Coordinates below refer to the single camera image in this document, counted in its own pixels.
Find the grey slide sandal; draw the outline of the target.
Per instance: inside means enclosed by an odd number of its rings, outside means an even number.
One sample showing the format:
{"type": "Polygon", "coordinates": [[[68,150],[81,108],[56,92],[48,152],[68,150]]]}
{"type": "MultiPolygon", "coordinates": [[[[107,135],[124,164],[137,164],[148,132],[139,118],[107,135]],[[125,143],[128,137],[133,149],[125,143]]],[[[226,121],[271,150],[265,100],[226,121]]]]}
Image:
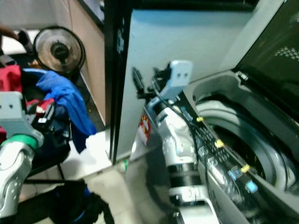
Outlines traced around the grey slide sandal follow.
{"type": "Polygon", "coordinates": [[[28,36],[28,33],[26,30],[19,30],[17,32],[17,41],[21,43],[21,45],[24,47],[26,53],[28,54],[33,54],[34,49],[33,49],[33,44],[30,40],[30,37],[28,36]]]}
{"type": "Polygon", "coordinates": [[[10,65],[17,65],[17,64],[18,63],[12,57],[6,54],[2,54],[0,56],[0,65],[2,66],[2,68],[10,65]]]}

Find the wooden counter cabinet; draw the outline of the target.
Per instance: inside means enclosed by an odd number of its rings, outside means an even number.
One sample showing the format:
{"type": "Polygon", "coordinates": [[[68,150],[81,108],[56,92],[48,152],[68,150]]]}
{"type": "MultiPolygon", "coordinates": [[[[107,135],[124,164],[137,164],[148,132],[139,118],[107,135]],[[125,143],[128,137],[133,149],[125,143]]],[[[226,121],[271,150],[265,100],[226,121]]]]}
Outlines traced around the wooden counter cabinet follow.
{"type": "Polygon", "coordinates": [[[107,125],[107,94],[105,81],[105,38],[103,32],[94,23],[92,17],[85,11],[79,0],[68,0],[69,15],[72,31],[82,41],[85,49],[85,83],[87,84],[93,100],[107,125]]]}

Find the green bottle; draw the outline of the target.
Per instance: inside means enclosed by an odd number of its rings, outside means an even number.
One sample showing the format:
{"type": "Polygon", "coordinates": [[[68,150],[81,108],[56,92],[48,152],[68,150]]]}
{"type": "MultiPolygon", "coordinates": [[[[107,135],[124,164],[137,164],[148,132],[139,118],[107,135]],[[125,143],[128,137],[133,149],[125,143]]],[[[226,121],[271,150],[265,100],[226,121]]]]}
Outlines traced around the green bottle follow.
{"type": "Polygon", "coordinates": [[[118,164],[118,171],[123,174],[126,173],[126,171],[128,170],[128,163],[128,159],[120,161],[118,164]]]}

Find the black stool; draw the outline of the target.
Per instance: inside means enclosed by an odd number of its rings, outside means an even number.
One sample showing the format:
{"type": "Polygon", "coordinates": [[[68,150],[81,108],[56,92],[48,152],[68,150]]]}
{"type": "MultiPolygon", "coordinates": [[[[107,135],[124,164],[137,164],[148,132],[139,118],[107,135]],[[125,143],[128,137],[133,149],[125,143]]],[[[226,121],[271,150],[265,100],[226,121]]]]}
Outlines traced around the black stool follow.
{"type": "Polygon", "coordinates": [[[24,183],[33,184],[59,184],[67,183],[61,164],[68,158],[71,147],[69,145],[70,137],[53,137],[51,141],[46,141],[33,158],[32,170],[24,183]],[[58,179],[30,179],[32,176],[42,173],[51,167],[56,166],[58,169],[58,179]]]}

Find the blue garment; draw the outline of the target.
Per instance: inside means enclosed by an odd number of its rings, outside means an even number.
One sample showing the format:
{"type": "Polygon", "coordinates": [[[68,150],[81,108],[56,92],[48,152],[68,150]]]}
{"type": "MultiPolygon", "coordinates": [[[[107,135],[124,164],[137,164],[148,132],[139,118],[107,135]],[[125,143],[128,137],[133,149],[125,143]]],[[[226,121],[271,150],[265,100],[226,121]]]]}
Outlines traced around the blue garment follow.
{"type": "Polygon", "coordinates": [[[73,145],[77,153],[83,152],[87,148],[87,138],[98,130],[88,115],[87,105],[79,89],[72,81],[51,70],[25,68],[23,72],[39,78],[36,87],[46,93],[45,99],[54,99],[54,102],[66,109],[75,128],[73,145]]]}

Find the red garment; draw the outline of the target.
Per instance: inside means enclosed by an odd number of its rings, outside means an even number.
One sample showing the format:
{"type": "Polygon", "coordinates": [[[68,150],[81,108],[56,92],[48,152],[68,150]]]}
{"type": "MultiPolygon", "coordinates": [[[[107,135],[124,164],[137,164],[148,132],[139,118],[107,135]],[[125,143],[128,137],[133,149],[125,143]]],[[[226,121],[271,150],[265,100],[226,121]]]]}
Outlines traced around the red garment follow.
{"type": "MultiPolygon", "coordinates": [[[[10,66],[0,68],[0,92],[2,91],[21,92],[24,100],[23,109],[25,110],[26,119],[28,120],[28,122],[30,122],[30,101],[31,100],[54,100],[51,98],[45,99],[46,93],[40,90],[38,87],[36,87],[36,82],[38,81],[38,79],[39,78],[34,75],[26,75],[23,72],[23,68],[21,68],[18,65],[10,65],[10,66]]],[[[42,134],[35,129],[33,130],[33,133],[34,133],[34,137],[32,138],[37,140],[39,143],[42,143],[43,142],[42,134]]],[[[0,126],[0,135],[4,140],[7,140],[6,131],[1,126],[0,126]]]]}

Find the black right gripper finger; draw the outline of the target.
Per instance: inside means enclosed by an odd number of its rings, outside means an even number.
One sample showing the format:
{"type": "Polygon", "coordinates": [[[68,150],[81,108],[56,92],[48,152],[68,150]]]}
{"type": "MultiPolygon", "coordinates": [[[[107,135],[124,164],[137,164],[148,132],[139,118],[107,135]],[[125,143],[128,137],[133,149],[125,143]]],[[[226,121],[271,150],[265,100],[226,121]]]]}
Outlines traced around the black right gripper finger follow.
{"type": "Polygon", "coordinates": [[[151,79],[152,89],[156,92],[162,91],[162,81],[163,81],[163,70],[159,68],[152,68],[153,77],[151,79]]]}
{"type": "Polygon", "coordinates": [[[145,86],[143,78],[139,70],[135,67],[132,68],[133,83],[136,87],[136,96],[138,99],[145,99],[145,86]]]}

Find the dark washing machine lid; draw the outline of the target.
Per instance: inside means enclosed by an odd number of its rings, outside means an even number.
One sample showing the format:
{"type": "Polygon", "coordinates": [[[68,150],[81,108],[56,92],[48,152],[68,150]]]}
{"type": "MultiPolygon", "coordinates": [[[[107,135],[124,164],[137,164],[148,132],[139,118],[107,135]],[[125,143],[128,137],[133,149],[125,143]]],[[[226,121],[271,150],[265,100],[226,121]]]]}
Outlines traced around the dark washing machine lid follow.
{"type": "Polygon", "coordinates": [[[282,98],[299,98],[299,0],[287,0],[238,65],[282,98]]]}

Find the tall grey black-edged cabinet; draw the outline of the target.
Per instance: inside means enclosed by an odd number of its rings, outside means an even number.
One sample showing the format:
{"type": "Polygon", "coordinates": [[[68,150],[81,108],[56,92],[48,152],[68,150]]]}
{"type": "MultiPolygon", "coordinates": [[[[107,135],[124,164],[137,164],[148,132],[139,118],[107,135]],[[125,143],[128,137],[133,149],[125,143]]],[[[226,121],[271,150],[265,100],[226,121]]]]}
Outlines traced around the tall grey black-edged cabinet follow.
{"type": "Polygon", "coordinates": [[[286,0],[231,6],[150,6],[136,0],[106,4],[107,125],[110,160],[130,155],[144,101],[136,96],[132,68],[151,79],[153,68],[193,62],[192,80],[235,68],[286,0]]]}

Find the red white warning sticker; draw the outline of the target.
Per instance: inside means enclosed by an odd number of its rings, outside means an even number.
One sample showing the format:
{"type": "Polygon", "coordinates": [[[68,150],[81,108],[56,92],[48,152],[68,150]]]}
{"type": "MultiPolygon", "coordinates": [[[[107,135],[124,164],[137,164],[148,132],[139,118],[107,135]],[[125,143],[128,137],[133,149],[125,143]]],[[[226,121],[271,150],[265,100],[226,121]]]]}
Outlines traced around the red white warning sticker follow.
{"type": "Polygon", "coordinates": [[[147,145],[151,136],[151,122],[147,115],[141,116],[137,132],[144,145],[147,145]]]}

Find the grey top-load washing machine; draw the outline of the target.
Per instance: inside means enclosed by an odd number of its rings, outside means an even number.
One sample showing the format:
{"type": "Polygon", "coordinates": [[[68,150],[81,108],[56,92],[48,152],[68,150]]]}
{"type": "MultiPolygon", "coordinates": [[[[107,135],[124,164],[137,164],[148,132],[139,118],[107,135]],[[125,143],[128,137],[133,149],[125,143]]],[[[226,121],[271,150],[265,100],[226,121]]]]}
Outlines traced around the grey top-load washing machine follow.
{"type": "Polygon", "coordinates": [[[197,172],[219,224],[299,224],[299,124],[258,95],[249,77],[209,75],[189,83],[176,101],[162,98],[151,80],[144,86],[141,116],[148,116],[151,136],[144,145],[136,133],[125,173],[141,224],[177,224],[166,124],[193,133],[197,172]]]}

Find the black bag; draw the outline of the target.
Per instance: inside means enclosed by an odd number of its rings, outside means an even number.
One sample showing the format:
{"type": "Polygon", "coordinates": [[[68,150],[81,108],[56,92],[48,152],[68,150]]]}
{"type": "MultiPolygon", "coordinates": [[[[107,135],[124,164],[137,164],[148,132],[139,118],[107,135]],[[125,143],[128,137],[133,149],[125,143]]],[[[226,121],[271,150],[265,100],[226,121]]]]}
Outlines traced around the black bag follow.
{"type": "Polygon", "coordinates": [[[108,203],[84,182],[65,183],[51,190],[49,196],[49,218],[54,224],[94,224],[100,215],[105,224],[115,224],[108,203]]]}

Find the black round floor fan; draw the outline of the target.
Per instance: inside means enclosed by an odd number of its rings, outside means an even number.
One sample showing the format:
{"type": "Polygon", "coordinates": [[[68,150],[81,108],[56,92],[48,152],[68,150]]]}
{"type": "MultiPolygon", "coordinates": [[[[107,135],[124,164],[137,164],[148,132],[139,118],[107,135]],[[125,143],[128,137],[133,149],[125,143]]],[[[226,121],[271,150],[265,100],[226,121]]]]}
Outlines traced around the black round floor fan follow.
{"type": "Polygon", "coordinates": [[[49,26],[39,30],[33,40],[33,52],[42,68],[75,80],[85,63],[83,42],[72,30],[49,26]]]}

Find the person bare leg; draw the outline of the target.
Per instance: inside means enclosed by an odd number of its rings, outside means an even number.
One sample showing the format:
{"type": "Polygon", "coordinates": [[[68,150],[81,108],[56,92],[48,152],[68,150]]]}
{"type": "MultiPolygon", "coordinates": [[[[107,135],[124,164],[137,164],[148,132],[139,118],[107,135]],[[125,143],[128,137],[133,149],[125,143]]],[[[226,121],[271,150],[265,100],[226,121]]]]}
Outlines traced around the person bare leg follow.
{"type": "Polygon", "coordinates": [[[17,32],[15,32],[9,27],[4,26],[4,24],[0,24],[0,32],[2,36],[6,36],[17,41],[17,32]]]}

